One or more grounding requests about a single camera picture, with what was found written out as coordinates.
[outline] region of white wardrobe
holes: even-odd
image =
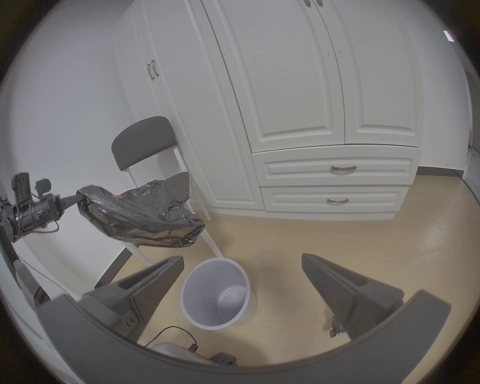
[[[212,212],[369,220],[400,209],[423,97],[395,1],[136,0],[114,40],[134,117],[170,120]],[[159,162],[175,171],[169,154]]]

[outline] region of trash bag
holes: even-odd
[[[182,198],[168,180],[153,180],[121,195],[89,185],[77,192],[85,197],[78,210],[114,239],[152,247],[189,247],[205,223],[184,207],[188,190],[187,197]]]

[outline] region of white drawer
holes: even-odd
[[[396,212],[408,187],[262,187],[265,210],[297,213]]]
[[[420,154],[414,147],[330,145],[257,152],[252,157],[261,187],[411,185]]]

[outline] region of beige floor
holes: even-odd
[[[439,337],[405,380],[416,383],[457,340],[480,298],[480,207],[458,178],[417,176],[391,221],[212,218],[209,233],[250,277],[258,299],[255,318],[221,331],[194,327],[181,313],[181,285],[199,262],[213,254],[200,239],[183,249],[143,247],[152,261],[182,255],[185,270],[160,303],[140,344],[160,329],[178,325],[197,338],[197,353],[209,358],[225,351],[237,356],[239,365],[249,366],[298,360],[348,342],[329,337],[331,313],[301,269],[301,254],[308,252],[401,288],[405,301],[425,289],[452,304]],[[141,268],[131,258],[117,278]],[[157,341],[191,344],[188,335],[176,329]]]

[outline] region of door handle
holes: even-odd
[[[329,204],[338,204],[338,205],[341,205],[341,204],[345,204],[345,203],[348,203],[349,202],[349,199],[345,199],[345,200],[332,200],[332,199],[327,199],[327,203]]]
[[[155,68],[155,60],[152,60],[152,68],[153,68],[153,73],[155,74],[156,77],[160,76],[160,74],[156,71]]]
[[[341,172],[353,172],[354,170],[357,169],[357,166],[354,165],[353,167],[335,167],[335,166],[332,166],[330,168],[331,171],[335,172],[335,171],[341,171]]]
[[[152,80],[155,80],[155,77],[153,77],[152,74],[150,73],[150,64],[147,64],[147,72],[148,72],[148,75],[150,76],[150,78]]]

